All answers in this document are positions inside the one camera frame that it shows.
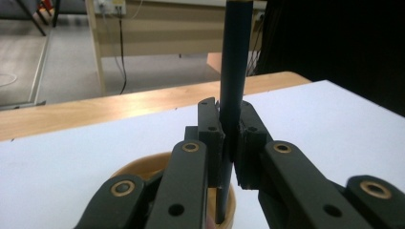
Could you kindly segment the dark blue wooden-ended chopstick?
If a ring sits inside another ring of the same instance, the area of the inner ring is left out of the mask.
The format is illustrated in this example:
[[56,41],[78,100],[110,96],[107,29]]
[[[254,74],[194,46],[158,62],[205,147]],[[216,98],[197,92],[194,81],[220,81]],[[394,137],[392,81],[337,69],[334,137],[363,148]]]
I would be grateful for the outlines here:
[[238,145],[238,126],[245,88],[252,13],[253,0],[226,0],[219,115],[224,131],[224,146],[222,184],[216,189],[217,224],[221,224],[226,217],[232,159]]

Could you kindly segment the white table mat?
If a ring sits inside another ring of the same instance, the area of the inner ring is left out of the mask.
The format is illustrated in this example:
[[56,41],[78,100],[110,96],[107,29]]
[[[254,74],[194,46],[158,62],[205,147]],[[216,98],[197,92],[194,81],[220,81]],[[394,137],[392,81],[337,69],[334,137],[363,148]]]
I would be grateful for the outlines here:
[[[339,184],[382,178],[405,193],[405,118],[329,81],[246,97],[271,136]],[[0,229],[71,229],[127,163],[169,152],[194,106],[0,142]]]

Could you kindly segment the dark curtain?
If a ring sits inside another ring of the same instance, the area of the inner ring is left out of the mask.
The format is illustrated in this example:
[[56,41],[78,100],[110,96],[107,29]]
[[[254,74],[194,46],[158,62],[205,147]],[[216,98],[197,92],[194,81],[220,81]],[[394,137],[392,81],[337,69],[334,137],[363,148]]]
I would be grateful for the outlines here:
[[405,116],[405,0],[266,0],[256,73],[284,71]]

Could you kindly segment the white socket box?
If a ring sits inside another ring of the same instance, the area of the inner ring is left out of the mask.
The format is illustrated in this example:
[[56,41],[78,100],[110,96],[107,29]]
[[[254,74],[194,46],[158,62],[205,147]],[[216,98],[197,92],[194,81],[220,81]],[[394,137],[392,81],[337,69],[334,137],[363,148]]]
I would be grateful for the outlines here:
[[124,15],[126,13],[125,0],[94,0],[96,14]]

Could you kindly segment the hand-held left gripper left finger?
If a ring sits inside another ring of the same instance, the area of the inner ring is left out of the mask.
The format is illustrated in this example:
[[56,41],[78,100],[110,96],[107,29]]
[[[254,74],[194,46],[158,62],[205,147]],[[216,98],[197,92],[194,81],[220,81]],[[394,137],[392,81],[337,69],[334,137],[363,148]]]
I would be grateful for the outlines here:
[[184,138],[199,140],[206,145],[208,186],[221,187],[224,132],[214,97],[208,97],[198,103],[198,125],[186,126]]

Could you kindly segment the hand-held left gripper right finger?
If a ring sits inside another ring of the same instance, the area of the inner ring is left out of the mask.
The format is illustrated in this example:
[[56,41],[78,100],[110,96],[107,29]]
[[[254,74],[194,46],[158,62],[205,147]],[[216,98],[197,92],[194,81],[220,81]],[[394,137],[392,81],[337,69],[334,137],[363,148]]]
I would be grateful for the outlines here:
[[244,101],[238,127],[237,152],[234,156],[238,185],[245,190],[257,190],[261,184],[263,166],[260,153],[271,136],[253,105]]

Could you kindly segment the pale floor track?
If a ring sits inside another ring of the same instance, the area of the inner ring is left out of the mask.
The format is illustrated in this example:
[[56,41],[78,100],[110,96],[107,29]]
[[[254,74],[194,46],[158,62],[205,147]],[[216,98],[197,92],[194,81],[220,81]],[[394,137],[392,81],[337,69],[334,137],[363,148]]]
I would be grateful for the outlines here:
[[48,36],[0,35],[0,111],[35,103]]

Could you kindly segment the light wooden desk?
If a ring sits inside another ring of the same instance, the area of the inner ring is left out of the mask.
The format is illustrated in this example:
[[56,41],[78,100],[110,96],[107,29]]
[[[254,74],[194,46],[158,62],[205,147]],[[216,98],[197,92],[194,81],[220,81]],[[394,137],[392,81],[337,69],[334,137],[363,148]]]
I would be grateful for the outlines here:
[[125,0],[124,15],[96,14],[84,0],[100,89],[103,57],[220,52],[226,0]]

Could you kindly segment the black metal stand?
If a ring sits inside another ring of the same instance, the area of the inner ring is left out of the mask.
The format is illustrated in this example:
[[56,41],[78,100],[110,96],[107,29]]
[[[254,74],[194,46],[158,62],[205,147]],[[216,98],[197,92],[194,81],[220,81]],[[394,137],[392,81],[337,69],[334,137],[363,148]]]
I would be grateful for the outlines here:
[[35,15],[38,15],[42,22],[47,25],[45,17],[41,14],[40,9],[43,8],[47,13],[51,13],[50,5],[52,5],[53,14],[52,14],[52,26],[55,27],[57,23],[57,17],[59,15],[60,3],[61,0],[13,0],[17,6],[21,9],[22,15],[19,16],[19,19],[27,19],[32,21],[35,27],[39,32],[46,36],[45,31],[39,25],[39,23],[34,18]]

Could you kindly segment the wooden cup with animal figure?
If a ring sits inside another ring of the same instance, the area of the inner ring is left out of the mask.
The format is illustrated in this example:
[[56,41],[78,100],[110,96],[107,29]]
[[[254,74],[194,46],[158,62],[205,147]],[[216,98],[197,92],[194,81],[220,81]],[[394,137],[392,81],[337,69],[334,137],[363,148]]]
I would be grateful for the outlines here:
[[[153,175],[167,167],[171,153],[160,153],[136,159],[118,169],[112,177],[120,175],[135,175],[144,180],[150,179]],[[225,219],[221,224],[215,224],[216,229],[232,229],[236,212],[236,197],[233,187],[229,188],[226,205]],[[214,221],[216,214],[216,190],[209,188],[207,191],[207,214]]]

